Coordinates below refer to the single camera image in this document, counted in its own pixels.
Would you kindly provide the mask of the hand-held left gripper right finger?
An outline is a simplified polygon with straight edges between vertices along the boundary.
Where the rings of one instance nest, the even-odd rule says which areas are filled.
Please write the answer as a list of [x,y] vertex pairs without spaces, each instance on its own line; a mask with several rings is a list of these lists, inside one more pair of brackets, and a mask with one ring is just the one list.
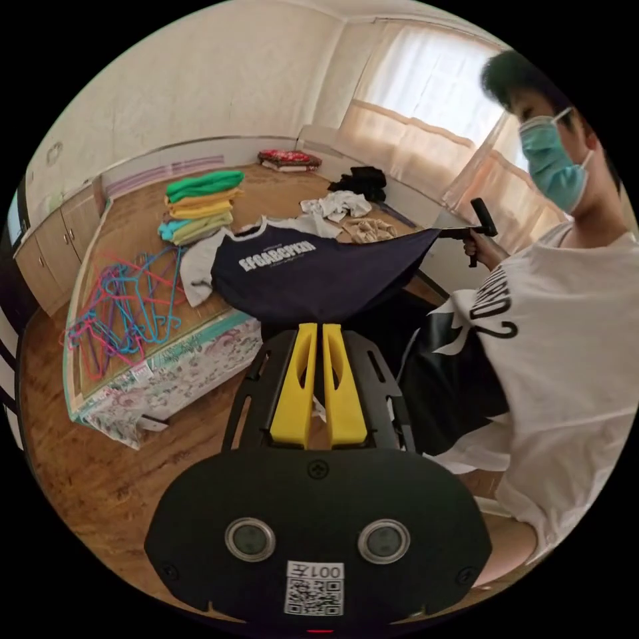
[[366,442],[368,431],[340,325],[323,326],[322,355],[329,445],[360,447]]

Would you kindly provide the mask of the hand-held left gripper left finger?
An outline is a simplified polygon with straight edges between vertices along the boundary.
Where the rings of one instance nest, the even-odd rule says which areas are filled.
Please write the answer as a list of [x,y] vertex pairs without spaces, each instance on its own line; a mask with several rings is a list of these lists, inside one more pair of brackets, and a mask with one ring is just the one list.
[[307,448],[314,407],[318,326],[299,325],[270,425],[273,444]]

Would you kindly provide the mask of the person's right hand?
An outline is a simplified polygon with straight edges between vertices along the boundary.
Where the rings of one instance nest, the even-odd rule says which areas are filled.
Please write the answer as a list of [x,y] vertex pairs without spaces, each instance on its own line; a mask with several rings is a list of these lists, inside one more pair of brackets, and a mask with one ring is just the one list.
[[468,257],[477,261],[478,264],[491,269],[498,264],[501,257],[499,247],[484,235],[470,232],[463,240],[464,251]]

